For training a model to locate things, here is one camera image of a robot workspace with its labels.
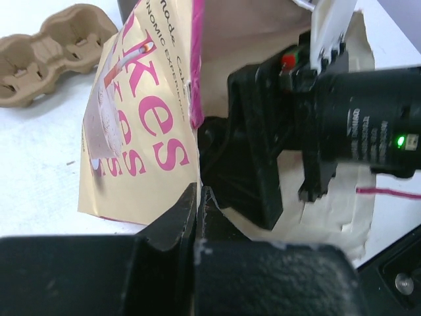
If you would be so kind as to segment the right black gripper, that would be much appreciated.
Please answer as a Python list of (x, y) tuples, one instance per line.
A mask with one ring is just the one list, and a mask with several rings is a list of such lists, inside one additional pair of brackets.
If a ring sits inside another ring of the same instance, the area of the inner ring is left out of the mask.
[(274, 228), (284, 206), (277, 159), (300, 151), (301, 201), (328, 192), (339, 163), (411, 178), (420, 170), (420, 68), (351, 72), (341, 42), (310, 67), (310, 35), (227, 79), (228, 116), (199, 128), (203, 184), (218, 204)]

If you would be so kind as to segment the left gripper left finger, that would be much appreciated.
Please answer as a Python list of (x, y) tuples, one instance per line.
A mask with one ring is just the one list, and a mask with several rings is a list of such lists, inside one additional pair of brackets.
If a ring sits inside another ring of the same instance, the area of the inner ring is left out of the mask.
[(137, 234), (1, 239), (2, 315), (189, 315), (197, 187)]

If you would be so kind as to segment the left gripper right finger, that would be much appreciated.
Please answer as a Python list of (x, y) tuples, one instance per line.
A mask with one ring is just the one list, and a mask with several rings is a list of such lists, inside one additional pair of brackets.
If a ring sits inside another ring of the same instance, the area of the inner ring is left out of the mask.
[(194, 245), (196, 315), (360, 315), (359, 279), (326, 244), (252, 241), (203, 188)]

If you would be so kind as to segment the brown paper takeout bag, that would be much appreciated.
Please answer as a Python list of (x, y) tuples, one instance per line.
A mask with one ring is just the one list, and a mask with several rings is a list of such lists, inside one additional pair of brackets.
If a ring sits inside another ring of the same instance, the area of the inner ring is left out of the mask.
[[(137, 1), (104, 45), (82, 123), (78, 210), (150, 224), (190, 183), (200, 186), (198, 129), (228, 114), (226, 80), (294, 42), (310, 11), (292, 1)], [(273, 230), (223, 213), (254, 240), (335, 244), (351, 259), (374, 255), (420, 224), (420, 175), (374, 176), (342, 164), (329, 192), (303, 203), (301, 154), (278, 157), (284, 212)]]

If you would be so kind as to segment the brown cardboard cup carrier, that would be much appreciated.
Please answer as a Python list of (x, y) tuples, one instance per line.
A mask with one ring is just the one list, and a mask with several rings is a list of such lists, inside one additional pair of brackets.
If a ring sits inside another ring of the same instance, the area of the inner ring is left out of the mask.
[(32, 36), (1, 38), (1, 107), (27, 107), (36, 97), (53, 93), (65, 72), (90, 72), (116, 33), (102, 9), (76, 4), (51, 15)]

